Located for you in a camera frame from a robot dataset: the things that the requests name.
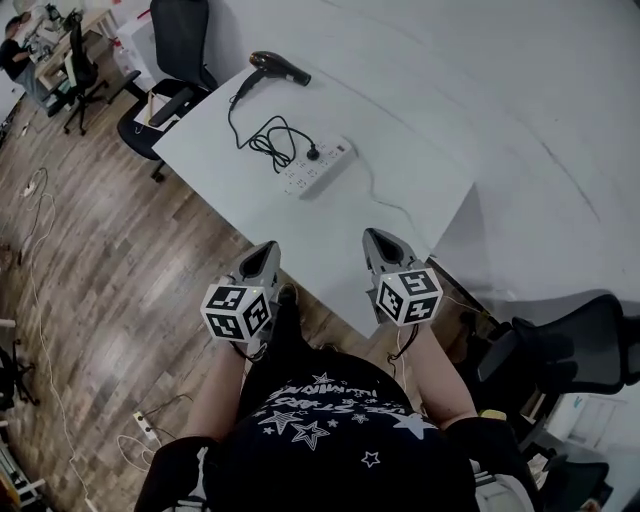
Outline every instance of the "power strip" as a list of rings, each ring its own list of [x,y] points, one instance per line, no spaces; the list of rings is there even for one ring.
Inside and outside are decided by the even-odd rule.
[[[149,441],[158,441],[158,436],[156,435],[155,430],[151,428],[151,425],[149,425],[140,411],[134,412],[133,417],[136,420],[136,424],[140,427],[140,430],[144,432],[144,435],[147,436]]]
[[[284,191],[300,199],[317,196],[355,157],[355,150],[339,135],[327,135],[316,142],[317,160],[296,158],[280,173]]]

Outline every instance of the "plug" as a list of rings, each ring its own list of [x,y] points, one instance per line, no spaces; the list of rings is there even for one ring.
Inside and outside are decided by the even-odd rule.
[[[318,151],[316,149],[316,145],[315,144],[311,144],[311,149],[309,149],[309,151],[307,151],[307,158],[309,160],[311,160],[312,162],[314,162],[318,158],[320,158],[320,151]]]

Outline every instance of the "desk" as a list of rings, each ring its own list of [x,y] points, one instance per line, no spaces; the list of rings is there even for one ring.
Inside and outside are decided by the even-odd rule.
[[[349,140],[358,159],[316,199],[286,195],[269,157],[235,147],[227,124],[229,98],[253,68],[212,93],[154,150],[251,242],[277,240],[282,269],[369,337],[377,323],[365,294],[371,277],[362,251],[363,231],[387,230],[426,259],[472,182],[446,154],[367,97],[309,63],[291,60],[311,73],[311,83],[301,87],[263,80],[238,104],[233,120],[243,140],[276,114],[312,138],[329,131]],[[404,94],[384,73],[368,78],[391,95]],[[306,152],[307,146],[298,147]],[[372,174],[376,196],[404,208],[413,222],[398,209],[373,201]]]
[[[98,29],[108,39],[115,37],[116,21],[110,9],[95,9],[84,13],[82,18],[82,35],[90,30]],[[48,60],[42,60],[36,64],[35,76],[47,89],[52,89],[52,74],[58,72],[64,64],[64,58],[71,49],[69,34],[63,36],[56,45],[53,54]]]

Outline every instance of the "chair backrest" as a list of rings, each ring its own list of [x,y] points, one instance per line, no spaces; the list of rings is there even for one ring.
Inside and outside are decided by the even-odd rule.
[[[152,0],[151,19],[160,69],[178,80],[217,89],[204,66],[209,0]]]
[[[550,324],[514,318],[513,328],[542,392],[613,394],[627,371],[623,322],[618,299],[602,295]]]
[[[78,89],[88,89],[98,80],[98,69],[87,57],[87,51],[82,44],[82,26],[74,23],[69,35],[71,44],[71,65]]]

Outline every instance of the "cable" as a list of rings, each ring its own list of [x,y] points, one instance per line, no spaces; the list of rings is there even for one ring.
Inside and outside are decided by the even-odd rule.
[[[467,306],[466,304],[463,304],[462,302],[458,302],[455,299],[452,299],[451,297],[449,297],[448,295],[444,295],[443,296],[445,299],[449,299],[451,302],[455,302],[458,306],[462,306],[463,308],[467,308],[470,309],[471,311],[475,311],[476,313],[483,315],[484,313],[482,311],[480,311],[479,309],[476,308],[472,308],[471,306]]]
[[[400,329],[398,329],[398,335],[396,337],[396,344],[398,345],[398,353],[397,354],[392,354],[391,352],[389,352],[387,354],[387,363],[389,363],[392,367],[393,367],[393,379],[395,380],[396,378],[396,365],[393,363],[394,361],[402,358],[402,354],[404,354],[405,350],[407,350],[409,348],[409,346],[415,341],[416,336],[418,336],[418,331],[420,330],[420,324],[414,324],[413,328],[411,329],[411,336],[409,336],[409,339],[407,340],[407,342],[404,344],[404,346],[402,347],[402,349],[400,348]],[[404,376],[404,359],[402,359],[402,374]],[[405,391],[407,388],[407,381],[405,379]]]
[[[160,404],[158,407],[155,407],[155,408],[151,409],[151,410],[150,410],[150,411],[148,411],[148,412],[142,412],[142,415],[143,415],[143,416],[149,416],[149,415],[154,414],[154,413],[156,413],[156,412],[158,412],[158,411],[161,411],[161,410],[162,410],[162,409],[164,409],[165,407],[167,407],[167,406],[171,405],[171,404],[172,404],[173,402],[175,402],[176,400],[180,400],[181,398],[188,398],[188,399],[191,401],[191,403],[193,403],[193,398],[191,398],[191,397],[190,397],[189,395],[187,395],[186,393],[182,393],[182,394],[180,394],[180,395],[176,395],[176,396],[174,396],[171,400],[168,400],[168,401],[166,401],[166,402],[164,402],[164,403]]]
[[[398,352],[400,352],[400,329],[398,329],[398,334],[396,335],[396,346],[398,347]],[[400,361],[402,361],[402,384],[404,392],[407,392],[407,376],[405,374],[405,366],[404,366],[404,356],[400,356]]]
[[[152,453],[153,455],[156,454],[155,451],[151,450],[150,448],[147,447],[147,445],[145,445],[142,441],[140,441],[139,439],[136,439],[135,437],[131,437],[131,436],[126,436],[124,434],[120,434],[119,436],[116,437],[116,444],[118,445],[118,449],[120,450],[120,455],[122,455],[122,458],[127,461],[127,463],[130,466],[133,466],[134,468],[136,468],[138,471],[142,471],[143,473],[148,473],[149,470],[145,469],[145,468],[141,468],[140,466],[138,466],[137,464],[135,464],[134,462],[132,462],[125,454],[124,451],[122,449],[122,445],[120,444],[120,439],[129,439],[130,441],[134,441],[136,443],[138,443],[140,446],[142,446],[142,453],[140,455],[140,457],[142,458],[142,460],[145,462],[145,464],[148,464],[149,466],[151,466],[151,463],[147,461],[147,459],[144,458],[144,454],[146,452]]]
[[[231,103],[231,105],[229,106],[227,121],[229,122],[229,126],[233,130],[233,134],[236,139],[236,148],[243,149],[248,145],[249,148],[251,148],[253,151],[270,156],[272,165],[273,165],[273,170],[276,174],[280,174],[281,169],[286,168],[291,162],[293,162],[296,159],[296,155],[297,155],[296,145],[295,145],[295,142],[293,142],[292,133],[297,133],[298,135],[300,135],[301,137],[304,137],[309,141],[309,144],[311,145],[311,149],[309,149],[309,152],[307,153],[307,157],[310,160],[316,160],[318,158],[319,153],[311,137],[309,137],[306,133],[301,132],[300,130],[291,128],[287,123],[286,119],[282,116],[273,116],[266,123],[264,123],[256,133],[254,133],[246,141],[240,144],[240,135],[238,135],[238,130],[236,130],[236,127],[233,125],[233,121],[231,121],[231,113],[233,112],[236,106],[235,96],[232,96],[229,99],[229,102]],[[263,134],[262,130],[264,130],[267,126],[269,126],[275,120],[282,121],[284,126],[272,126],[267,130],[266,134]],[[273,145],[273,142],[271,141],[271,134],[272,132],[277,132],[277,131],[287,132],[287,135],[289,136],[289,142],[291,143],[291,149],[293,151],[293,154],[291,156],[287,155],[286,153],[283,153],[282,151],[278,151],[276,147]]]
[[[266,351],[267,351],[267,344],[265,343],[258,349],[258,351],[253,356],[250,356],[249,354],[246,354],[243,350],[241,350],[235,341],[233,340],[227,340],[227,341],[231,343],[233,350],[235,350],[239,356],[243,357],[247,361],[251,361],[251,363],[253,364],[260,361],[260,359],[262,359],[262,357],[266,354]]]
[[[44,191],[47,190],[47,185],[49,184],[49,171],[47,171],[46,167],[40,167],[29,178],[29,184],[31,184],[43,172],[44,172],[44,187],[42,188],[42,192],[40,193],[40,196],[36,199],[36,201],[30,207],[27,208],[27,211],[31,212],[31,211],[33,211],[34,208],[37,207],[36,217],[33,220],[33,225],[31,226],[31,231],[29,231],[29,234],[24,238],[24,240],[20,244],[20,250],[18,251],[18,265],[22,265],[22,258],[24,256],[24,252],[26,252],[26,250],[29,247],[28,242],[31,240],[31,237],[33,236],[33,233],[35,232],[36,227],[38,226],[38,220],[40,218],[40,209],[42,208],[42,199],[45,196]],[[37,196],[38,189],[40,188],[40,184],[42,182],[43,182],[42,179],[40,179],[39,181],[36,182],[35,189],[32,192],[32,195],[34,197]]]
[[[51,229],[53,228],[53,223],[56,220],[56,202],[55,199],[53,198],[53,196],[51,194],[47,194],[47,193],[42,193],[40,196],[40,199],[38,201],[39,204],[42,203],[42,199],[44,199],[45,197],[48,197],[51,199],[51,208],[53,209],[53,216],[51,218],[51,224],[49,224],[49,229],[47,230],[47,232],[41,236],[38,241],[35,243],[35,245],[33,246],[33,252],[35,253],[36,250],[38,249],[38,246],[44,242],[44,240],[46,240],[46,238],[49,236],[49,234],[51,233]],[[63,431],[64,431],[64,435],[67,439],[67,444],[69,445],[69,450],[71,450],[71,457],[69,458],[69,466],[71,466],[71,469],[73,470],[73,472],[75,473],[76,477],[78,477],[78,480],[80,481],[80,484],[82,485],[82,488],[84,490],[84,495],[85,495],[85,500],[89,500],[89,489],[87,487],[87,484],[85,483],[85,481],[82,479],[82,477],[80,476],[80,473],[78,473],[78,470],[76,469],[75,466],[75,461],[76,458],[78,456],[78,454],[76,453],[75,448],[73,447],[73,443],[71,442],[71,435],[69,434],[69,426],[67,423],[67,414],[64,410],[64,405],[62,404],[62,398],[60,398],[60,393],[58,393],[58,390],[56,389],[56,386],[53,382],[53,368],[51,365],[51,356],[49,355],[49,351],[47,350],[47,345],[45,342],[45,338],[44,338],[44,334],[42,333],[42,308],[40,306],[40,301],[38,300],[38,293],[36,290],[36,281],[33,277],[33,268],[34,268],[34,259],[35,258],[31,258],[30,263],[29,263],[29,277],[31,279],[31,286],[33,289],[33,298],[35,299],[36,302],[36,311],[38,312],[38,333],[40,335],[40,343],[42,344],[42,349],[44,351],[44,354],[47,358],[47,367],[49,369],[49,387],[51,388],[51,393],[53,394],[53,396],[56,398],[57,402],[58,402],[58,406],[60,407],[60,413],[62,415],[62,427],[63,427]]]
[[[409,224],[411,225],[411,229],[413,229],[413,232],[418,237],[418,240],[420,240],[424,244],[424,246],[427,249],[427,252],[429,254],[431,254],[433,252],[433,248],[428,243],[426,243],[426,241],[422,238],[422,235],[420,234],[420,232],[418,231],[418,228],[416,227],[415,223],[413,222],[413,217],[411,216],[411,214],[407,210],[405,210],[402,206],[398,206],[397,204],[389,203],[389,202],[385,201],[384,199],[381,199],[380,197],[378,197],[378,195],[376,194],[376,175],[373,172],[373,169],[371,168],[371,166],[369,165],[367,160],[357,152],[357,150],[356,150],[356,154],[357,154],[358,158],[362,161],[362,164],[363,164],[364,168],[366,169],[367,173],[369,174],[369,190],[367,192],[369,193],[369,196],[371,197],[371,200],[374,203],[378,203],[379,205],[386,206],[387,208],[393,208],[394,210],[398,210],[399,212],[402,212],[404,214],[404,216],[407,218],[407,220],[409,221]]]
[[[168,432],[167,430],[165,430],[163,428],[156,427],[155,425],[152,425],[152,428],[153,428],[153,430],[157,430],[158,432],[164,432],[165,434],[167,434],[173,440],[177,439],[177,437],[174,436],[171,432]]]

